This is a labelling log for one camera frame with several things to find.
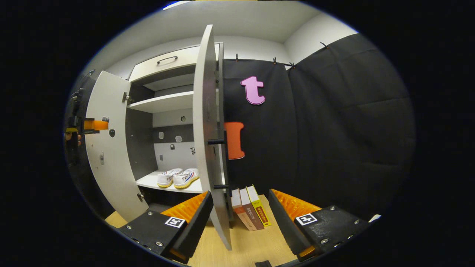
book spine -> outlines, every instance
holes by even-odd
[[[249,216],[247,215],[246,211],[242,207],[235,208],[234,211],[236,212],[237,216],[241,219],[244,225],[247,227],[249,231],[254,231],[256,228],[252,224]]]
[[[264,229],[264,225],[262,224],[261,220],[259,219],[259,216],[256,214],[256,211],[254,210],[254,207],[252,206],[251,203],[243,205],[242,206],[244,210],[246,211],[247,215],[251,219],[252,224],[256,227],[257,230]]]
[[[254,209],[256,210],[256,213],[259,216],[259,219],[261,220],[264,227],[270,226],[271,223],[269,221],[269,218],[267,217],[264,207],[262,206],[261,200],[256,200],[251,203]]]

cabinet drawer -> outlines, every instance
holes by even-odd
[[[214,48],[217,60],[219,44],[215,44]],[[138,79],[146,78],[166,70],[193,66],[196,64],[198,52],[200,51],[199,49],[199,46],[180,49],[139,63],[133,68],[132,73],[130,74],[129,81],[133,82]]]

cabinet door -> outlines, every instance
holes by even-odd
[[[208,145],[208,140],[218,139],[216,107],[216,53],[214,49],[213,25],[207,25],[196,62],[193,84],[193,134],[201,187],[210,191],[214,207],[210,217],[214,228],[231,250],[229,218],[222,189],[214,189],[222,184],[220,154],[217,145]]]
[[[94,178],[112,207],[130,222],[143,214],[148,205],[140,200],[140,193],[130,167],[125,143],[125,111],[127,101],[122,102],[124,92],[129,94],[130,82],[102,71],[89,98],[86,118],[101,120],[109,117],[109,130],[86,135],[85,146]]]

white sneaker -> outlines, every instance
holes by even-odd
[[[173,176],[173,183],[176,188],[187,188],[191,182],[200,177],[199,175],[197,168],[189,168],[182,173],[175,174]]]
[[[162,172],[158,174],[158,186],[160,187],[169,187],[171,186],[171,183],[173,182],[173,175],[181,173],[183,169],[176,168],[176,169],[171,169],[167,172]]]

black handle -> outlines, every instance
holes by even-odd
[[[229,159],[228,159],[228,133],[226,130],[223,131],[224,132],[224,160],[226,161],[226,171],[228,170],[228,166],[229,166]],[[229,178],[229,172],[227,173],[228,174],[228,184],[231,185],[231,180]],[[233,196],[232,194],[232,191],[231,191],[231,188],[229,188],[228,186],[228,189],[227,189],[227,192],[228,192],[228,195],[230,197]]]
[[[167,57],[167,58],[160,59],[159,61],[157,61],[157,64],[160,64],[160,61],[162,61],[162,60],[166,60],[166,59],[169,59],[169,58],[178,59],[178,57],[177,57],[177,56]]]
[[[229,189],[229,185],[228,184],[215,184],[214,185],[214,189]]]
[[[225,144],[224,139],[209,139],[208,144]]]

